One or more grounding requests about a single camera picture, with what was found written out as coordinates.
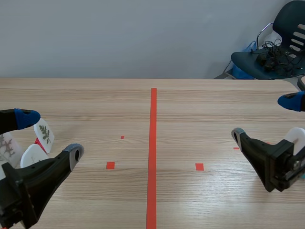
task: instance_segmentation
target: blue bag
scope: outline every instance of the blue bag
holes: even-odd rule
[[[251,49],[253,49],[253,51],[256,50],[256,42],[255,41],[252,41],[248,45],[248,47],[243,50],[243,52],[251,52]],[[238,80],[253,80],[254,79],[253,76],[248,75],[243,70],[241,70],[239,67],[237,67],[235,64],[233,66],[232,76],[234,76]]]

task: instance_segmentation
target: red tape line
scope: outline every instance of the red tape line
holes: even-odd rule
[[[151,91],[146,229],[157,229],[157,88]]]

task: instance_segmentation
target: small red square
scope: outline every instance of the small red square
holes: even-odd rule
[[[107,162],[106,169],[114,169],[114,167],[115,167],[115,162]]]
[[[196,170],[198,171],[204,171],[203,163],[196,163]]]

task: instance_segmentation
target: white plastic piece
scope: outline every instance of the white plastic piece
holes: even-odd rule
[[[25,168],[36,162],[48,159],[48,155],[38,144],[30,145],[29,148],[24,152],[20,161],[20,167]]]
[[[292,128],[284,139],[294,143],[294,155],[296,155],[305,146],[305,130],[299,127]]]
[[[5,178],[2,164],[9,162],[16,167],[22,157],[23,150],[10,132],[0,135],[0,180]]]
[[[55,136],[49,125],[42,118],[34,125],[35,134],[46,153],[49,154],[54,143]]]

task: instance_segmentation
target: tangled wires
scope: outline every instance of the tangled wires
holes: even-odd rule
[[[275,42],[266,41],[262,47],[263,52],[258,54],[256,61],[264,66],[266,71],[275,71],[278,75],[291,77],[295,75],[296,69],[301,69],[299,66],[302,61],[304,50],[296,51],[293,48],[283,48],[280,39]]]

